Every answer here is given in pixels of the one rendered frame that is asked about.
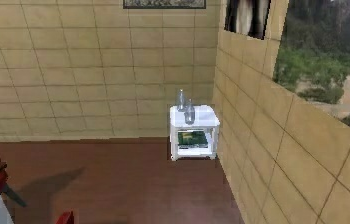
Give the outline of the clear glass bottle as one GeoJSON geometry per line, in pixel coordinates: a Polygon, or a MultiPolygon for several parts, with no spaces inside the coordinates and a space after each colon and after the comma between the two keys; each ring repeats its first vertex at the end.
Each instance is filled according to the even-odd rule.
{"type": "Polygon", "coordinates": [[[185,116],[185,123],[186,124],[191,125],[194,123],[194,121],[195,121],[195,109],[194,109],[194,106],[192,104],[191,99],[189,99],[187,101],[187,104],[185,106],[184,116],[185,116]]]}
{"type": "Polygon", "coordinates": [[[183,89],[179,89],[177,94],[177,110],[180,112],[184,112],[185,107],[185,96],[183,89]]]}

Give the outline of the black and white wall picture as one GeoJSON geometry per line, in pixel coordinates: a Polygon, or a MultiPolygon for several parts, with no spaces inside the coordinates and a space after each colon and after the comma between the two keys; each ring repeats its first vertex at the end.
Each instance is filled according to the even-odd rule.
{"type": "Polygon", "coordinates": [[[224,29],[264,39],[271,0],[227,0],[224,29]]]}

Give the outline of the white side table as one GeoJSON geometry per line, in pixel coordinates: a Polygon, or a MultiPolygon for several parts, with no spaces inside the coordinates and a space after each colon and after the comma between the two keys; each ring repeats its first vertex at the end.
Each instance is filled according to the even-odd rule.
{"type": "Polygon", "coordinates": [[[176,106],[170,108],[169,114],[169,136],[172,161],[176,161],[180,158],[208,157],[211,160],[216,158],[220,121],[210,106],[195,106],[195,120],[191,125],[185,122],[184,113],[179,112],[176,106]],[[194,131],[204,132],[207,141],[206,146],[186,148],[181,145],[180,134],[194,131]]]}

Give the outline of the green book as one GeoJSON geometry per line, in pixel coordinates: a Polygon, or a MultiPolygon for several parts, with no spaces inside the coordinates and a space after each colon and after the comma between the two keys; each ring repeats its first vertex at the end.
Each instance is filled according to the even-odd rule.
{"type": "Polygon", "coordinates": [[[208,141],[203,131],[179,132],[178,145],[181,149],[207,148],[208,141]]]}

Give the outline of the dark framed wall picture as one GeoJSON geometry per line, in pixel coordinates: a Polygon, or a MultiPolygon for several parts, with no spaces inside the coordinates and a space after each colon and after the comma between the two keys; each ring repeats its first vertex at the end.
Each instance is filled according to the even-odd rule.
{"type": "Polygon", "coordinates": [[[205,9],[206,0],[123,0],[124,9],[205,9]]]}

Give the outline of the large window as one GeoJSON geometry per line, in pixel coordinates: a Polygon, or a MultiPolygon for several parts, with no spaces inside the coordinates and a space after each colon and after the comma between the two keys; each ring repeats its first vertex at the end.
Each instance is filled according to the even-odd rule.
{"type": "Polygon", "coordinates": [[[273,80],[350,126],[350,0],[289,0],[273,80]]]}

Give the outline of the red object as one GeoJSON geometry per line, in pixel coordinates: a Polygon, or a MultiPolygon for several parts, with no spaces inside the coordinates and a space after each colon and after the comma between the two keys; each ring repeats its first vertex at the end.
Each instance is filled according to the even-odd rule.
{"type": "Polygon", "coordinates": [[[74,213],[72,211],[63,212],[55,224],[75,224],[74,213]]]}

